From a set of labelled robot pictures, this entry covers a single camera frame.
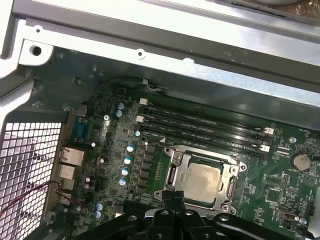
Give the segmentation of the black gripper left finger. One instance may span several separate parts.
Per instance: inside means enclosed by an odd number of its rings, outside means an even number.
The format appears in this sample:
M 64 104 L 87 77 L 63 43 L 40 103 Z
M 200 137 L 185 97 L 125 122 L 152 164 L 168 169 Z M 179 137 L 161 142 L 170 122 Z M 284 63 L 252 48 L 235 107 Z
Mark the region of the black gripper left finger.
M 86 232 L 87 240 L 171 240 L 174 232 L 175 192 L 164 190 L 160 209 L 141 217 L 125 213 Z

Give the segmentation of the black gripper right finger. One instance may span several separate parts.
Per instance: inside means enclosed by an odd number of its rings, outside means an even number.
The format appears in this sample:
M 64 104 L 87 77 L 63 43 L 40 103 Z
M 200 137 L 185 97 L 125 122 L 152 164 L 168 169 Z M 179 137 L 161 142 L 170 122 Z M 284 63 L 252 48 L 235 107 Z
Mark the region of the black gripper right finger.
M 184 192 L 174 193 L 174 206 L 183 233 L 188 240 L 289 240 L 290 237 L 230 213 L 219 213 L 205 219 L 187 209 Z

